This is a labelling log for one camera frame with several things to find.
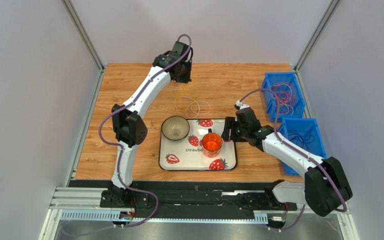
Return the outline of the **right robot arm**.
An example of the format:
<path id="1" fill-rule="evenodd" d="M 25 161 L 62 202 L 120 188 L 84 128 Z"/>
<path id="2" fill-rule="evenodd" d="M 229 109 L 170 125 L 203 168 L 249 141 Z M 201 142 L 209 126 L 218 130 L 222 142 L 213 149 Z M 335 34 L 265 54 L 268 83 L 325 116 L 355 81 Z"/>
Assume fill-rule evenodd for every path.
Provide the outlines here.
<path id="1" fill-rule="evenodd" d="M 333 211 L 345 212 L 353 191 L 342 164 L 335 157 L 323 158 L 292 143 L 276 127 L 261 125 L 247 105 L 235 117 L 226 117 L 221 138 L 224 141 L 247 142 L 291 167 L 303 182 L 278 180 L 267 194 L 279 203 L 310 207 L 321 217 Z"/>

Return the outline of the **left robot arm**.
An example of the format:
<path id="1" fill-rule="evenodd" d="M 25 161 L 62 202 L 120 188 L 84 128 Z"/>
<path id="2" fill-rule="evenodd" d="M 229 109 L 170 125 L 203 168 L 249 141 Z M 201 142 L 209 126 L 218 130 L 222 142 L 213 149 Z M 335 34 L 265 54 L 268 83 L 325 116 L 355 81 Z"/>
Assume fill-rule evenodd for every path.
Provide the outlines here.
<path id="1" fill-rule="evenodd" d="M 133 166 L 139 145 L 145 140 L 148 128 L 145 114 L 159 92 L 170 82 L 191 81 L 193 49 L 190 44 L 176 41 L 172 50 L 158 55 L 144 81 L 123 105 L 111 110 L 112 129 L 117 143 L 114 174 L 108 193 L 121 202 L 128 202 L 132 192 Z"/>

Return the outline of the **orange transparent mug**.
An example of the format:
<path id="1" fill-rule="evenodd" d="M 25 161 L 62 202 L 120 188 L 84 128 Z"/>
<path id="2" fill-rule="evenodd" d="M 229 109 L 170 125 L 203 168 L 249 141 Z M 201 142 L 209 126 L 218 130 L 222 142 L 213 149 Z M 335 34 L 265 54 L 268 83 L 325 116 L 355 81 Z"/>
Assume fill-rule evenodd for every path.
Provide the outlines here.
<path id="1" fill-rule="evenodd" d="M 201 142 L 202 152 L 207 158 L 215 158 L 220 154 L 223 140 L 221 136 L 213 132 L 211 128 L 208 129 L 207 134 L 203 136 Z"/>

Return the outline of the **beige ceramic bowl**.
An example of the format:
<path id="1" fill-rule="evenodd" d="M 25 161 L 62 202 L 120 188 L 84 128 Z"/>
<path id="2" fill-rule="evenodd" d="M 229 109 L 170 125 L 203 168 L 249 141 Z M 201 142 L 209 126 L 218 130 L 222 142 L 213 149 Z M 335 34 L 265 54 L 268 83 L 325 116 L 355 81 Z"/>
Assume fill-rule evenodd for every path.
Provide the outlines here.
<path id="1" fill-rule="evenodd" d="M 182 116 L 170 116 L 161 126 L 162 135 L 171 141 L 180 141 L 186 138 L 190 131 L 190 124 Z"/>

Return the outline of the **white strawberry tray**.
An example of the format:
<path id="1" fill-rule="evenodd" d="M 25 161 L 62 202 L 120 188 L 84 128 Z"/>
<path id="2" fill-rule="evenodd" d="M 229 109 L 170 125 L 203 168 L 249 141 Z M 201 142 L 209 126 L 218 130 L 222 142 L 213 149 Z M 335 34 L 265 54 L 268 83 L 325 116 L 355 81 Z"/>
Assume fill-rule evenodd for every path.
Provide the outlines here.
<path id="1" fill-rule="evenodd" d="M 188 119 L 189 132 L 185 138 L 170 140 L 161 133 L 159 166 L 165 171 L 230 171 L 238 163 L 236 144 L 224 141 L 217 156 L 206 156 L 202 139 L 209 130 L 221 136 L 225 119 Z"/>

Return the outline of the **far blue plastic bin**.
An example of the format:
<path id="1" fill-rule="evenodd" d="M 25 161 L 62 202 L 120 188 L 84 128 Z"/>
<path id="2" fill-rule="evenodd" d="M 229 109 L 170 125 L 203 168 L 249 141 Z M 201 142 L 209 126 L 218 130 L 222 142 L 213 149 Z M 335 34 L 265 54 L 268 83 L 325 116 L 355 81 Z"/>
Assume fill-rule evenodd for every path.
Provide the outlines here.
<path id="1" fill-rule="evenodd" d="M 270 92 L 262 92 L 266 113 L 271 122 L 275 120 L 277 107 L 279 120 L 304 116 L 306 104 L 294 72 L 266 72 L 261 87 L 271 90 L 279 99 L 277 101 Z"/>

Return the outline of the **blue plastic bin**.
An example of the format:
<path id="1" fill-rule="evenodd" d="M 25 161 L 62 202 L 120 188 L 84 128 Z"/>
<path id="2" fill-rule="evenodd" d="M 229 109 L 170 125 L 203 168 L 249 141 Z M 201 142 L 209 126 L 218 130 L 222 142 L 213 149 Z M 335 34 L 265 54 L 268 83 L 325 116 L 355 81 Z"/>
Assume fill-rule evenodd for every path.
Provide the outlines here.
<path id="1" fill-rule="evenodd" d="M 298 147 L 327 158 L 316 118 L 283 117 L 278 132 Z"/>
<path id="2" fill-rule="evenodd" d="M 277 107 L 279 120 L 304 116 L 306 104 L 294 72 L 266 72 L 261 87 L 271 90 L 279 99 L 277 101 L 270 92 L 262 92 L 266 113 L 271 122 L 275 120 Z"/>

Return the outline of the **near blue plastic bin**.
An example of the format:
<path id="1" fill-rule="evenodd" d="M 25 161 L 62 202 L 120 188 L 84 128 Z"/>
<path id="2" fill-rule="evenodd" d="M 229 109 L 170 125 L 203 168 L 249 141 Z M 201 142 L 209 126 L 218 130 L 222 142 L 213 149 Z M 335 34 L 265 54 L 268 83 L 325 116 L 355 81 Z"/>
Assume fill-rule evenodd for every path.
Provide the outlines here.
<path id="1" fill-rule="evenodd" d="M 283 117 L 278 132 L 298 147 L 327 158 L 316 118 Z"/>

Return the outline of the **aluminium frame rail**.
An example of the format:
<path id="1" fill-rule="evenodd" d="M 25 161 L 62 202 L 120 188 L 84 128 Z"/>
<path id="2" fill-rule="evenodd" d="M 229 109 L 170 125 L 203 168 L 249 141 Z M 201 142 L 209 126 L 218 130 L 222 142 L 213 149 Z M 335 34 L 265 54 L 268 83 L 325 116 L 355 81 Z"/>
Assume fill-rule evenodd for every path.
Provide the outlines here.
<path id="1" fill-rule="evenodd" d="M 350 211 L 321 217 L 291 200 L 276 203 L 269 182 L 137 180 L 125 201 L 108 185 L 73 180 L 57 187 L 39 238 L 359 239 Z"/>

